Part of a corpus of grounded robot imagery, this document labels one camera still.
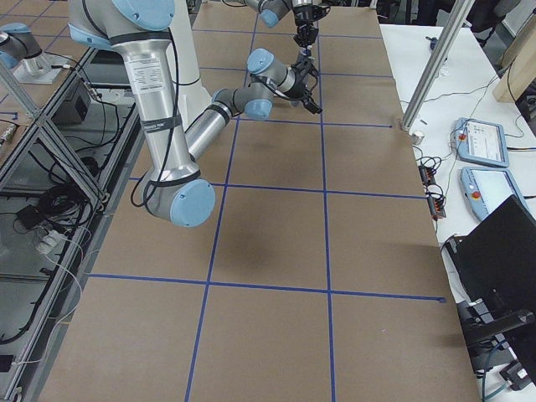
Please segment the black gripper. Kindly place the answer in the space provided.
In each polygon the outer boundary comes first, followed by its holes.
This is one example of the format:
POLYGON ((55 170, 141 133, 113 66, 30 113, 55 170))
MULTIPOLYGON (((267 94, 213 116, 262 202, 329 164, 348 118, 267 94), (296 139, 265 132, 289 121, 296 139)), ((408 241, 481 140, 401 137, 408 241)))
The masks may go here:
POLYGON ((311 58, 298 60, 291 65, 291 72, 294 74, 294 83, 289 89, 289 99, 291 101, 301 101, 303 107, 312 114, 320 114, 322 108, 313 100, 312 91, 317 84, 318 71, 311 58), (308 78, 315 79, 312 88, 307 86, 308 78))
POLYGON ((296 34, 294 41, 302 48, 307 48, 315 43, 319 29, 315 22, 325 18, 331 11, 330 6, 294 6, 294 22, 296 34))

